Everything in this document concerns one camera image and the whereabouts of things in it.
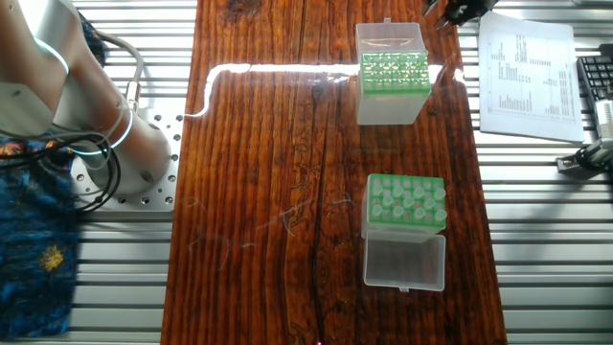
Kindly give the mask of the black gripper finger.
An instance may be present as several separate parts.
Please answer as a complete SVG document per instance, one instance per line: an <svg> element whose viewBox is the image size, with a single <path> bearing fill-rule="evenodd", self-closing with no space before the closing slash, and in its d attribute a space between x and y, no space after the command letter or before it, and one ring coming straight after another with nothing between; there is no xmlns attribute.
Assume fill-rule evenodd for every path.
<svg viewBox="0 0 613 345"><path fill-rule="evenodd" d="M443 27L456 25L459 17L463 13L463 2L459 0L448 0L442 5L441 0L427 0L424 7L424 16L431 13L438 16L434 28L436 30Z"/></svg>
<svg viewBox="0 0 613 345"><path fill-rule="evenodd" d="M460 15L460 23L480 18L491 11L496 5L496 0L465 0L462 4L463 12Z"/></svg>

